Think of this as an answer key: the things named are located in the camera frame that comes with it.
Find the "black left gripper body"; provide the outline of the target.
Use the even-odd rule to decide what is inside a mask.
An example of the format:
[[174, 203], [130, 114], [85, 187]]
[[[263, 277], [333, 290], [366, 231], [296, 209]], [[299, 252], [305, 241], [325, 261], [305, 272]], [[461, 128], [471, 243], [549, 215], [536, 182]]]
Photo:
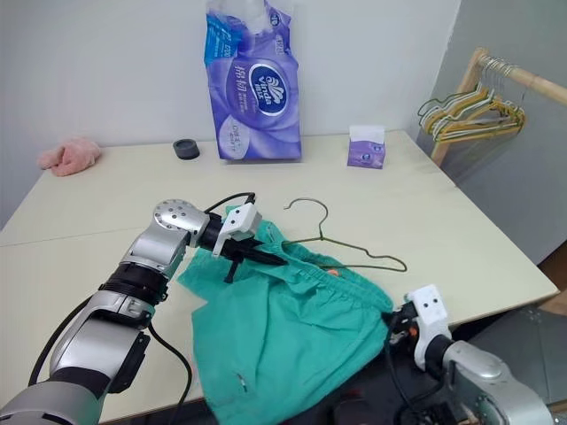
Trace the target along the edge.
[[256, 248], [260, 245], [261, 241], [254, 238], [247, 238], [240, 241], [227, 239], [221, 248], [221, 255], [229, 260], [249, 259], [257, 261], [259, 252]]

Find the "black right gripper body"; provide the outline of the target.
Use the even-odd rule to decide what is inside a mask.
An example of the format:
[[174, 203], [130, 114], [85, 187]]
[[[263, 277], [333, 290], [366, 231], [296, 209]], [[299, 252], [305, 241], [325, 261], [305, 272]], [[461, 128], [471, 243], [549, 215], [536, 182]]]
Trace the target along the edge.
[[388, 343], [398, 344], [406, 338], [416, 341], [419, 336], [416, 318], [417, 310], [413, 302], [407, 302], [393, 312], [388, 323]]

